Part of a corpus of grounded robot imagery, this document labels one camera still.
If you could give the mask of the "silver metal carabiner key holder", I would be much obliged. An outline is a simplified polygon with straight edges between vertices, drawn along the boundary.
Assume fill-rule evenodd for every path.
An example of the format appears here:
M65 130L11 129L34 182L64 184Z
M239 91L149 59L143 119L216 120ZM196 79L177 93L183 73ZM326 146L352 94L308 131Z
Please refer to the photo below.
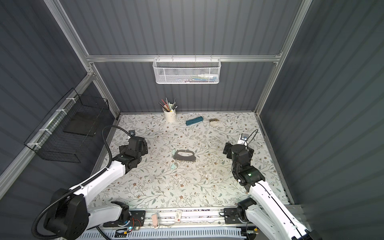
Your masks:
M176 153L173 159L177 161L185 161L185 162L195 162L197 160L195 153L190 150L176 150Z

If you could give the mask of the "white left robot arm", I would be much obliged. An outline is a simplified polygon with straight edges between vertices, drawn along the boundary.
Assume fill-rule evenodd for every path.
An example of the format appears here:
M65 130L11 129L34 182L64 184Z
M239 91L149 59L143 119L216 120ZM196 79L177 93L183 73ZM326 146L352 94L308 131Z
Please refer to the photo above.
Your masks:
M119 147L120 153L111 163L84 182L68 189L59 189L51 199L51 207L44 213L44 228L55 237L75 240L84 231L107 222L127 225L131 221L129 206L119 201L90 209L91 201L112 182L136 168L148 154L143 137L133 136L128 144Z

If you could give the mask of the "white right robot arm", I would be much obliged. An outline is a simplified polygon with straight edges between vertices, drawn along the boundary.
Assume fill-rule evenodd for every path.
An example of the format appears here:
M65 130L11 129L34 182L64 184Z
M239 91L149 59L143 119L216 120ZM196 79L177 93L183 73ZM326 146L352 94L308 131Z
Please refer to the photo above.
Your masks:
M310 231L279 200L263 174L251 165L254 150L245 144L226 143L223 154L232 160L235 180L250 194L237 203L238 219L252 223L270 240L321 240L320 234Z

